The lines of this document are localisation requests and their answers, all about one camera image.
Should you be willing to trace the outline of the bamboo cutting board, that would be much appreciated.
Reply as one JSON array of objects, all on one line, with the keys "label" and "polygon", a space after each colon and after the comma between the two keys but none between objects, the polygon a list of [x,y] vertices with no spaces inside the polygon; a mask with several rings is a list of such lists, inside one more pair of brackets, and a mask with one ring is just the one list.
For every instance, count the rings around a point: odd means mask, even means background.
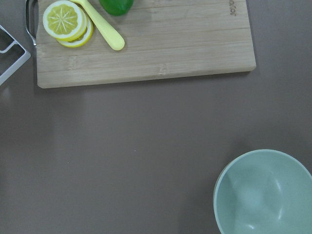
[{"label": "bamboo cutting board", "polygon": [[92,6],[124,38],[110,48],[98,30],[67,48],[43,28],[49,0],[39,0],[37,85],[59,88],[248,72],[256,67],[245,0],[136,0],[123,16]]}]

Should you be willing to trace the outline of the lemon slice top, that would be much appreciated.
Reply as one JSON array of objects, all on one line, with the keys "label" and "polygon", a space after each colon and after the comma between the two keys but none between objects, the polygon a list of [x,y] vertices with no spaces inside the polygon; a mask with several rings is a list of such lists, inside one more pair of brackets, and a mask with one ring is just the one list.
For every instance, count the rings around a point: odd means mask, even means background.
[{"label": "lemon slice top", "polygon": [[43,27],[52,37],[72,41],[86,30],[85,13],[75,3],[58,0],[50,4],[43,13]]}]

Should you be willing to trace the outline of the green bowl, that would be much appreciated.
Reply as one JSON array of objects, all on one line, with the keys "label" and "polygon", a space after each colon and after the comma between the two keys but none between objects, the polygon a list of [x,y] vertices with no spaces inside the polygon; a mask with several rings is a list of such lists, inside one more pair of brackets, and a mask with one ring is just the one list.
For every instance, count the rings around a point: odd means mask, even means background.
[{"label": "green bowl", "polygon": [[219,174],[213,208],[222,234],[309,234],[312,176],[286,153],[250,151]]}]

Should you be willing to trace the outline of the lemon slice bottom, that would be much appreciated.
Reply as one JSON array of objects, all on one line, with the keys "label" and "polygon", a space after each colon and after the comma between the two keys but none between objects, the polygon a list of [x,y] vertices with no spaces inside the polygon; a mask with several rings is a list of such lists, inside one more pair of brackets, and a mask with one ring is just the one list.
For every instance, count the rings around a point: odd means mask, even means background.
[{"label": "lemon slice bottom", "polygon": [[68,48],[77,48],[77,47],[83,46],[91,38],[93,34],[93,29],[94,29],[93,24],[88,17],[87,17],[86,22],[87,22],[87,25],[86,25],[85,31],[77,39],[73,41],[63,41],[63,40],[56,39],[56,41],[62,46],[65,46]]}]

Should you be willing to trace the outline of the green lime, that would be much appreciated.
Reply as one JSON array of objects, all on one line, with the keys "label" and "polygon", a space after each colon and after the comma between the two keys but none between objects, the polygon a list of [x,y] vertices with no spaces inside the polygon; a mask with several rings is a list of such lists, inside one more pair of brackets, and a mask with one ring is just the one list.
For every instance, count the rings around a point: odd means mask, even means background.
[{"label": "green lime", "polygon": [[125,15],[133,6],[134,0],[99,0],[102,8],[110,15]]}]

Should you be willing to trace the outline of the lemon slice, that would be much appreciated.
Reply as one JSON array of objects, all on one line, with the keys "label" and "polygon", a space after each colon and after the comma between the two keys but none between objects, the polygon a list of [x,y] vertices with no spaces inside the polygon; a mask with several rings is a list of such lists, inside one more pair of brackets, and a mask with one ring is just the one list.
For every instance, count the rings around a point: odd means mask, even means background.
[{"label": "lemon slice", "polygon": [[75,3],[58,0],[50,4],[43,13],[43,27],[52,37],[72,41],[86,30],[85,13]]},{"label": "lemon slice", "polygon": [[87,17],[86,22],[87,22],[87,25],[86,25],[85,31],[77,39],[73,41],[63,41],[63,40],[56,39],[56,41],[62,46],[65,46],[68,48],[77,48],[77,47],[83,46],[91,38],[93,34],[93,29],[94,29],[93,24],[88,17]]}]

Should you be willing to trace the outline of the yellow plastic knife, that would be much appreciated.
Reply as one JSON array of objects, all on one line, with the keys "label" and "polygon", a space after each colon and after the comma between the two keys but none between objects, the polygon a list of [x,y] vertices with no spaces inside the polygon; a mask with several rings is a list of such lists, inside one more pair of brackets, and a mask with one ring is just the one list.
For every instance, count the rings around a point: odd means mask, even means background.
[{"label": "yellow plastic knife", "polygon": [[120,51],[125,46],[125,40],[121,34],[108,22],[103,16],[92,6],[87,0],[72,0],[82,6],[89,18],[93,21],[96,28],[108,43],[108,45],[115,51]]}]

